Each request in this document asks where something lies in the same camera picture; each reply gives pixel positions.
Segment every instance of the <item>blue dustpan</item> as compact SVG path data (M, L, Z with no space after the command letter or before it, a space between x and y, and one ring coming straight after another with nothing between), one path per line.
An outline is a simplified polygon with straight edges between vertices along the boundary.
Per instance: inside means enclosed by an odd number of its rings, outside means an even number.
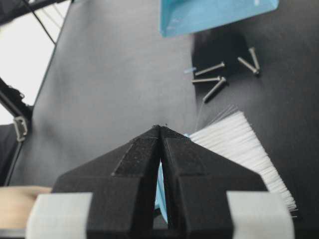
M160 32L202 31L277 9L279 0L161 0Z

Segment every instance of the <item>metal screw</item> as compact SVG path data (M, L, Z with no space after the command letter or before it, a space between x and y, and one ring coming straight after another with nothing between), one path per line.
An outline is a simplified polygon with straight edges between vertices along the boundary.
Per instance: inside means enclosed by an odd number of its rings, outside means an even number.
M257 59L255 48L254 47L250 48L249 52L251 54L251 57L253 58L253 61L254 61L256 69L260 70L260 65L259 65L259 62L258 62L258 59Z
M222 77L221 80L207 93L207 95L203 98L203 102L206 103L207 100L219 89L221 85L226 82L226 78Z
M221 80L221 78L219 76L219 77L210 78L210 79L192 80L191 82L192 83L202 83L202 82L212 82L212 81L220 81L220 80Z
M225 67L225 63L224 62L221 62L219 65L209 67L209 68L207 68L205 70L198 71L198 72L195 73L195 75L199 76L199 75L202 75L202 74L207 73L209 71L216 70L216 69L221 68L221 67Z
M249 70L251 70L255 75L259 74L259 70L257 70L255 67L250 65L247 61L245 61L243 58L238 57L238 61L240 61L244 66L246 66Z

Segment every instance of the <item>white tape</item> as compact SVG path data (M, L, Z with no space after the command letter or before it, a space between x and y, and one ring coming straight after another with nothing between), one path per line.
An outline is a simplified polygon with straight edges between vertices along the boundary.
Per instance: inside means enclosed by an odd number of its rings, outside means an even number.
M26 239L86 239L92 193L42 194L36 199Z
M233 239L294 239L294 224L280 194L227 192Z

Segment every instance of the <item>brush bristle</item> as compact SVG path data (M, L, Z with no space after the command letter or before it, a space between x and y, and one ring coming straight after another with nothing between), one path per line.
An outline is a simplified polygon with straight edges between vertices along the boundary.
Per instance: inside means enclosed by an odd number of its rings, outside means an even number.
M191 140L262 177L268 190L280 193L290 211L296 202L272 164L260 141L242 112L232 115L193 133Z

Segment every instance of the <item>wire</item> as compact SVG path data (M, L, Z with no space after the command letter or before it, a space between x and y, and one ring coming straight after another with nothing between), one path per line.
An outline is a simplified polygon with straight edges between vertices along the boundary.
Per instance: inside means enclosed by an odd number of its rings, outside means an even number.
M62 13L61 13L60 10L58 9L58 7L55 5L55 3L53 4L53 7L54 7L55 11L60 15L60 17L61 17L62 19L64 19L64 16L62 15Z
M54 25L56 25L56 27L60 28L59 24L53 19L53 17L51 17L51 15L49 13L47 13L47 11L44 10L44 8L42 8L42 12L52 21L52 23Z
M40 25L42 26L43 30L45 31L45 33L47 34L47 36L50 38L50 40L52 41L52 43L55 45L55 41L53 40L53 38L51 37L50 33L47 31L47 29L45 28L45 26L43 25L42 21L39 19L39 17L35 14L34 10L32 10L32 8L30 7L29 3L26 0L21 0L25 7L34 15L34 17L37 19L37 21L40 23Z

